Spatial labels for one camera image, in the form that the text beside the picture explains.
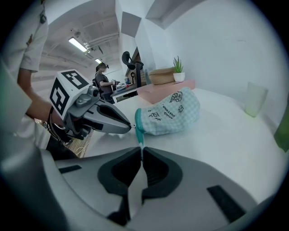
green object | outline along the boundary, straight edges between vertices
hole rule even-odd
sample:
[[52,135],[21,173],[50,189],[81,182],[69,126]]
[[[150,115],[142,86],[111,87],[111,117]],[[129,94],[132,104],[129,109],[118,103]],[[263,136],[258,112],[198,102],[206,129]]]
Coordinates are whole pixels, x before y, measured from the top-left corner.
[[138,143],[141,143],[142,145],[144,145],[144,129],[143,129],[143,125],[140,123],[141,121],[140,112],[141,112],[140,108],[136,110],[135,112],[135,134],[136,134]]
[[182,66],[182,61],[180,60],[179,56],[174,59],[173,65],[175,66],[176,73],[181,73],[184,66]]
[[283,149],[284,152],[289,150],[289,104],[287,105],[281,123],[274,134],[274,138],[279,148]]

white wall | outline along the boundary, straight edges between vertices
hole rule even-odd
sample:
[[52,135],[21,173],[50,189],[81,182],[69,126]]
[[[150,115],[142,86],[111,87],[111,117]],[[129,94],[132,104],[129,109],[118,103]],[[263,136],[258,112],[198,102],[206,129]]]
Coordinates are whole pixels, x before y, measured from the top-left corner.
[[167,68],[173,66],[173,56],[171,53],[165,31],[155,23],[142,19],[153,53],[155,68]]
[[123,74],[123,69],[120,62],[113,65],[109,65],[109,69],[104,73],[109,81],[112,79],[119,81],[121,83],[125,82],[125,75]]
[[95,64],[92,64],[88,68],[82,68],[79,69],[78,71],[87,79],[92,80],[95,75],[95,68],[97,67],[98,63],[95,62]]
[[249,1],[207,0],[165,31],[196,87],[243,101],[248,81],[269,89],[263,110],[279,123],[289,91],[288,59],[273,28]]
[[150,80],[148,77],[148,73],[156,69],[156,64],[154,61],[154,55],[152,51],[152,46],[149,41],[148,32],[145,28],[143,19],[140,22],[139,29],[135,36],[135,41],[140,53],[140,59],[144,63],[146,82],[149,84]]
[[127,71],[127,65],[125,65],[122,62],[121,56],[122,56],[122,53],[125,51],[128,51],[130,53],[131,57],[133,56],[135,49],[136,49],[135,38],[120,32],[119,33],[119,39],[118,39],[118,45],[119,45],[119,60],[120,60],[121,66],[122,66],[123,74],[125,75],[126,71]]

ceiling light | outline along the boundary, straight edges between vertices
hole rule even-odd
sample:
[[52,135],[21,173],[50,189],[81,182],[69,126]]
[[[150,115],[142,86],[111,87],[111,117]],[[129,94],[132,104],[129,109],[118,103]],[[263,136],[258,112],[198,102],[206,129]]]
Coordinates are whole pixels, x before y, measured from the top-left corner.
[[83,45],[81,45],[79,42],[77,42],[75,38],[69,39],[68,42],[72,43],[74,46],[76,46],[82,52],[86,51],[85,47]]

wire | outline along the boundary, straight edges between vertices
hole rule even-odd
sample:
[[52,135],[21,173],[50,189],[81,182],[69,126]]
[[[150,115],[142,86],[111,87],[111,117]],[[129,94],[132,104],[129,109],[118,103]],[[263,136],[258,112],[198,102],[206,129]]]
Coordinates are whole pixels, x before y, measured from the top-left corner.
[[52,123],[51,123],[51,115],[53,112],[53,107],[51,107],[48,115],[48,120],[47,120],[47,129],[49,133],[58,140],[59,143],[63,143],[63,141],[60,139],[60,137],[57,135],[56,131],[53,129]]
[[87,147],[87,145],[89,144],[89,142],[85,145],[85,147],[79,147],[78,149],[82,148],[81,151],[77,152],[78,149],[76,149],[75,154],[78,155],[79,153],[81,153],[82,151],[84,151],[85,154],[85,148]]
[[62,127],[58,126],[57,124],[54,124],[54,125],[61,130],[65,130],[65,127],[62,128]]

cardboard box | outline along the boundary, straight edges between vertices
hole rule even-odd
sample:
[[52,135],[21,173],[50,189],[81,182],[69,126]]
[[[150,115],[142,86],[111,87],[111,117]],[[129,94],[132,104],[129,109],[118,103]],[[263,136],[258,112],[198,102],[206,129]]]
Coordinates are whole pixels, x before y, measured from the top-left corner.
[[157,102],[160,102],[165,97],[174,94],[178,90],[188,87],[190,89],[195,88],[195,81],[185,80],[181,83],[171,82],[171,83],[165,83],[161,85],[153,85],[149,84],[140,88],[137,88],[137,93],[140,97],[145,99],[146,101],[154,104]]

